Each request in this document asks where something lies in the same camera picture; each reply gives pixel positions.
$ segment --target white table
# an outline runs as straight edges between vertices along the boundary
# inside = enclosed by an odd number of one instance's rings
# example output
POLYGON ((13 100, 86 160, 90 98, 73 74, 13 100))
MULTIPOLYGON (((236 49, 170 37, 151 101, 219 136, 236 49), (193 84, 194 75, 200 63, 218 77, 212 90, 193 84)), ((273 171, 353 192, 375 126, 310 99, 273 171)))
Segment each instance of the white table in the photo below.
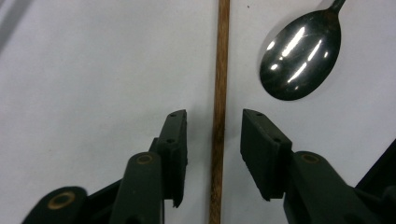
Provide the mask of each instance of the white table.
MULTIPOLYGON (((346 1, 337 64, 307 97, 279 101, 259 81, 268 34, 331 2, 232 0, 222 223, 287 223, 242 161, 243 108, 351 186, 396 137, 393 0, 346 1)), ((0 223, 21 222, 54 189, 118 180, 179 109, 189 165, 165 223, 207 223, 217 13, 209 0, 0 1, 0 223)))

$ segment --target utensil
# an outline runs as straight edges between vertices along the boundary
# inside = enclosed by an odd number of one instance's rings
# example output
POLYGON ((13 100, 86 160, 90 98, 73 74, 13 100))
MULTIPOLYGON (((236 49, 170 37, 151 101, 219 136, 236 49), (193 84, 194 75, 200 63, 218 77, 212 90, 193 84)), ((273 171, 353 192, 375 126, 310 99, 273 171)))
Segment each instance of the utensil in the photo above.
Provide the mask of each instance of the utensil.
POLYGON ((297 100, 330 74, 340 51, 338 13, 345 1, 335 0, 325 10, 292 21, 268 45, 260 66, 268 93, 279 100, 297 100))

